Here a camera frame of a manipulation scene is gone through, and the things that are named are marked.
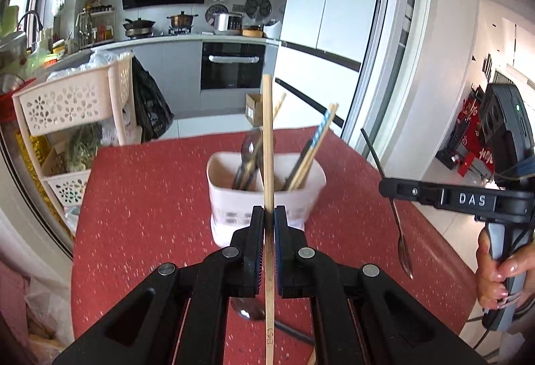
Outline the person's right hand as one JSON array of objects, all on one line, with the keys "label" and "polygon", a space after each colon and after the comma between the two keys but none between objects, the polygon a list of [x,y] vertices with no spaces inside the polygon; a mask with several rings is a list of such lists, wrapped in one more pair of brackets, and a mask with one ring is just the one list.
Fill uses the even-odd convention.
[{"label": "person's right hand", "polygon": [[535,247],[534,243],[521,247],[503,263],[499,264],[491,258],[491,242],[488,234],[483,229],[478,237],[477,260],[477,299],[483,309],[497,310],[499,301],[507,295],[505,280],[520,274],[525,274],[525,282],[518,305],[534,298],[534,268]]}]

